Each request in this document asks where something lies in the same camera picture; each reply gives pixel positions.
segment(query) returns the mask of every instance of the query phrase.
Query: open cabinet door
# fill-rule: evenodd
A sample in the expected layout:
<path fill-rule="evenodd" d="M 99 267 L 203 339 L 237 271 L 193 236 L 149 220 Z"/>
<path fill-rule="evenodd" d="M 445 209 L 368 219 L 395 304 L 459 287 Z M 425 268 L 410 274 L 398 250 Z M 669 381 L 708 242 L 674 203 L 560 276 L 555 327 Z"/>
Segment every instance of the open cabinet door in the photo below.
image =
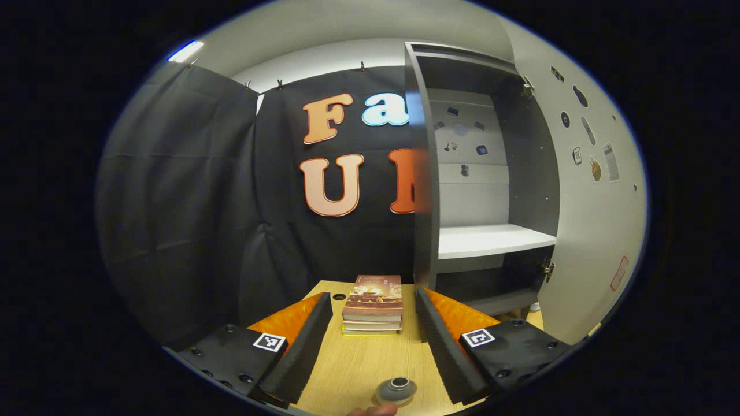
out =
<path fill-rule="evenodd" d="M 556 267 L 537 296 L 542 324 L 549 335 L 575 344 L 610 313 L 642 255 L 649 213 L 645 167 L 608 94 L 558 49 L 502 21 L 517 70 L 534 86 L 559 172 Z"/>
<path fill-rule="evenodd" d="M 440 242 L 440 187 L 437 147 L 429 145 L 434 137 L 429 97 L 413 46 L 406 42 L 406 106 L 414 156 L 414 283 L 434 288 L 437 253 Z"/>

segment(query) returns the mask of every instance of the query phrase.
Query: blue letter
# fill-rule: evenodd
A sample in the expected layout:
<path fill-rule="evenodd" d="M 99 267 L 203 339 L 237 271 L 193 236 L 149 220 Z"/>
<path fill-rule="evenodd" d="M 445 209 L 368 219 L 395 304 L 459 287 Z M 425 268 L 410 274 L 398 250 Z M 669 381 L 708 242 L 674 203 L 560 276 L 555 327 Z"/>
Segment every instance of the blue letter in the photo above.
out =
<path fill-rule="evenodd" d="M 408 123 L 406 103 L 403 97 L 398 94 L 373 95 L 365 100 L 365 105 L 370 108 L 363 113 L 363 121 L 369 126 L 382 126 L 386 123 L 393 126 L 403 126 Z"/>

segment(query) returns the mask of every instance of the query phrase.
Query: paper label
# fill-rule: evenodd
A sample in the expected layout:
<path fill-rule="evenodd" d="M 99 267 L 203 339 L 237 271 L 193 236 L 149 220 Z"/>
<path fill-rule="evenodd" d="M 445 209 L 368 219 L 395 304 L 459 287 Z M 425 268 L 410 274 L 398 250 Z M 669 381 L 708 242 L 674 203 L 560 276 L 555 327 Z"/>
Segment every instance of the paper label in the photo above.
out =
<path fill-rule="evenodd" d="M 614 274 L 614 279 L 611 280 L 611 291 L 616 292 L 616 288 L 619 287 L 619 284 L 622 282 L 622 278 L 625 276 L 625 273 L 627 272 L 627 265 L 630 263 L 629 260 L 627 260 L 627 256 L 622 256 L 622 261 L 619 262 L 619 268 L 616 270 L 616 274 Z"/>

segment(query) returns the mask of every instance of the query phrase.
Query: cabinet shelf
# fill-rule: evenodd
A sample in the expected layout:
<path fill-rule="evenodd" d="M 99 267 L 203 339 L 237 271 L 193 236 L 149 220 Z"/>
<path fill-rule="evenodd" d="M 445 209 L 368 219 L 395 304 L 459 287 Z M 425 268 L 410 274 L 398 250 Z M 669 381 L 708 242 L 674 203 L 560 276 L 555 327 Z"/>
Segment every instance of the cabinet shelf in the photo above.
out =
<path fill-rule="evenodd" d="M 555 237 L 513 224 L 440 227 L 437 258 L 469 258 L 536 249 L 555 244 Z"/>

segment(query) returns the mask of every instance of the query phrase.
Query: stack of books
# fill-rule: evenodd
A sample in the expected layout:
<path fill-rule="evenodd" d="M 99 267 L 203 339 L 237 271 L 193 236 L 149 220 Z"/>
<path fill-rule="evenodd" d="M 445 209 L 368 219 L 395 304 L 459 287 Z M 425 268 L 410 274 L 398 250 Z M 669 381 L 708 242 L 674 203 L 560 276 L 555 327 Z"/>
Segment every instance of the stack of books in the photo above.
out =
<path fill-rule="evenodd" d="M 342 309 L 342 333 L 355 336 L 401 332 L 401 276 L 359 275 Z"/>

